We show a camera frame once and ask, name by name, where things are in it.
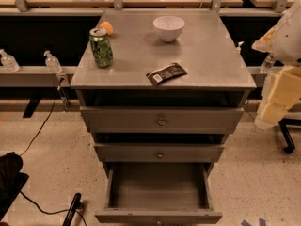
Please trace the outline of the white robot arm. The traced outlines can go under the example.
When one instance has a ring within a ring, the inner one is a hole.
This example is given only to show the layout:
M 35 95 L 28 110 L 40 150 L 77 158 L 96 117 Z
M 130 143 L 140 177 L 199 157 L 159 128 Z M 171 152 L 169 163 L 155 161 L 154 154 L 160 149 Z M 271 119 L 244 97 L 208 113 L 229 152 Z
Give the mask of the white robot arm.
M 276 126 L 301 98 L 301 0 L 296 0 L 252 49 L 283 64 L 279 72 L 269 71 L 264 81 L 255 125 L 265 130 Z

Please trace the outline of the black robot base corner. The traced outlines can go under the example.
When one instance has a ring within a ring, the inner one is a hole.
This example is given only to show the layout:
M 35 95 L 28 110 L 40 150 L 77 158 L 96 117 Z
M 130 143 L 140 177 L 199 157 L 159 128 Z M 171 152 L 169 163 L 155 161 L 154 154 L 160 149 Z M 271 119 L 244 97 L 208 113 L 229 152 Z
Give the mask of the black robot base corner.
M 0 157 L 0 219 L 4 217 L 29 175 L 21 172 L 22 158 L 15 152 Z

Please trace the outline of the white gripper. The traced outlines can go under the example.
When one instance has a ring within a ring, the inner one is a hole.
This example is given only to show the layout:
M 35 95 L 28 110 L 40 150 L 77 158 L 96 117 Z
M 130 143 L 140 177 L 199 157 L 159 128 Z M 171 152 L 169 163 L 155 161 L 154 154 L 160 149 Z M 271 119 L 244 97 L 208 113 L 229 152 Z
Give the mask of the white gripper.
M 256 40 L 253 50 L 272 53 L 277 27 L 270 28 Z M 278 73 L 269 73 L 264 81 L 255 126 L 262 130 L 276 126 L 301 98 L 301 68 L 284 66 Z

